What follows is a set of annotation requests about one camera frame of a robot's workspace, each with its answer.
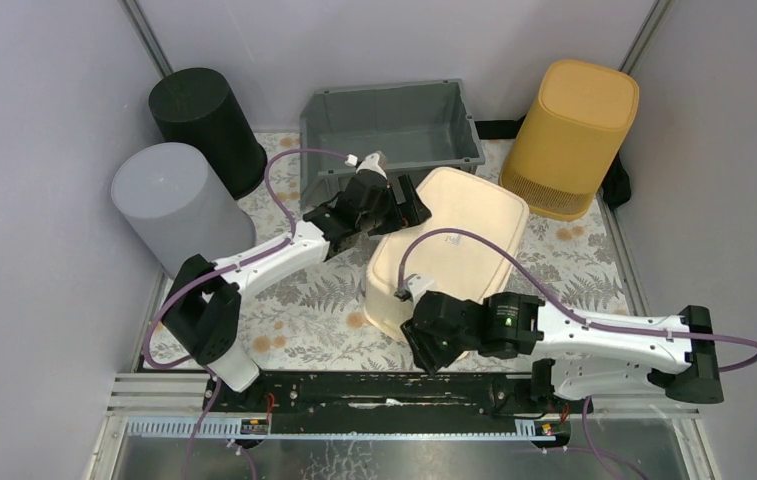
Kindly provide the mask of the cream perforated plastic basket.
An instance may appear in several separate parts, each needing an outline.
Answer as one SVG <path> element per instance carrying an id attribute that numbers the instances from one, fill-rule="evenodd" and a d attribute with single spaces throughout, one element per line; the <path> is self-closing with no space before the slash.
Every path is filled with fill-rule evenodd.
<path id="1" fill-rule="evenodd" d="M 416 227 L 386 235 L 365 270 L 365 318 L 398 340 L 422 369 L 423 356 L 405 337 L 414 304 L 398 298 L 407 281 L 428 284 L 460 301 L 477 303 L 503 291 L 513 270 L 530 209 L 514 193 L 461 170 L 440 167 L 417 186 L 430 211 Z"/>

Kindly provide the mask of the grey plastic crate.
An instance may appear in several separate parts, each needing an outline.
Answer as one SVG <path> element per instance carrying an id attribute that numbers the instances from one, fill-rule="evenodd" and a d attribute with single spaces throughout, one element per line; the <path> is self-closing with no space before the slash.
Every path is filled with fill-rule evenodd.
<path id="1" fill-rule="evenodd" d="M 344 190 L 353 175 L 335 153 L 380 151 L 391 181 L 419 183 L 437 167 L 473 173 L 485 158 L 459 79 L 316 91 L 300 115 L 300 207 Z"/>

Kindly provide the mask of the yellow slatted waste basket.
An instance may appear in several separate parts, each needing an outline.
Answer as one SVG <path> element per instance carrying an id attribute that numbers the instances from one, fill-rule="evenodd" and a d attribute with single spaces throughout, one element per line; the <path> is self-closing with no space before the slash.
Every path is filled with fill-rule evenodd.
<path id="1" fill-rule="evenodd" d="M 585 215 L 636 117 L 629 75 L 584 61 L 552 63 L 503 162 L 499 185 L 559 221 Z"/>

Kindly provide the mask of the black ribbed waste bin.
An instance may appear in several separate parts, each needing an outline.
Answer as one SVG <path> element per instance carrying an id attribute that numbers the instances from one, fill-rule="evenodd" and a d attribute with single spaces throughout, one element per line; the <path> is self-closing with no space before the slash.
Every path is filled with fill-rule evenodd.
<path id="1" fill-rule="evenodd" d="M 262 183 L 267 153 L 220 72 L 204 67 L 176 71 L 154 85 L 148 108 L 163 139 L 199 150 L 233 199 Z"/>

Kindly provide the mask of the grey round plastic bin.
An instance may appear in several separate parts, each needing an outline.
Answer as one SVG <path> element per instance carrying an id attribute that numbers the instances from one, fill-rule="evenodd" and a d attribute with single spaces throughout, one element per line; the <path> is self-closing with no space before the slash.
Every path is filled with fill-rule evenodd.
<path id="1" fill-rule="evenodd" d="M 215 260 L 256 245 L 250 216 L 187 144 L 161 143 L 131 156 L 114 176 L 111 198 L 170 278 L 194 255 Z"/>

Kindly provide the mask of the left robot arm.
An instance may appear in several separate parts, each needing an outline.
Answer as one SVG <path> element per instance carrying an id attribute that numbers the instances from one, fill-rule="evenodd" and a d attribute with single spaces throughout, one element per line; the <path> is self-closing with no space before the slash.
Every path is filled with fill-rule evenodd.
<path id="1" fill-rule="evenodd" d="M 243 301 L 293 273 L 319 265 L 364 236 L 417 227 L 432 216 L 411 179 L 389 180 L 373 171 L 355 174 L 345 189 L 304 214 L 291 233 L 212 262 L 186 260 L 156 318 L 198 365 L 226 386 L 226 398 L 242 411 L 263 401 L 260 367 L 237 340 Z"/>

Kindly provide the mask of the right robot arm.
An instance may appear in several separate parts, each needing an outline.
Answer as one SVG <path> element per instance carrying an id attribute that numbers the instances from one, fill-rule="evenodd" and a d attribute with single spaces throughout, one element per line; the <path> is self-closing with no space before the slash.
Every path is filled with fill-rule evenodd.
<path id="1" fill-rule="evenodd" d="M 666 317 L 561 310 L 543 299 L 502 292 L 480 302 L 427 291 L 401 325 L 414 363 L 430 375 L 462 354 L 531 358 L 541 376 L 529 402 L 551 412 L 565 400 L 660 390 L 672 400 L 724 400 L 713 325 L 703 306 Z"/>

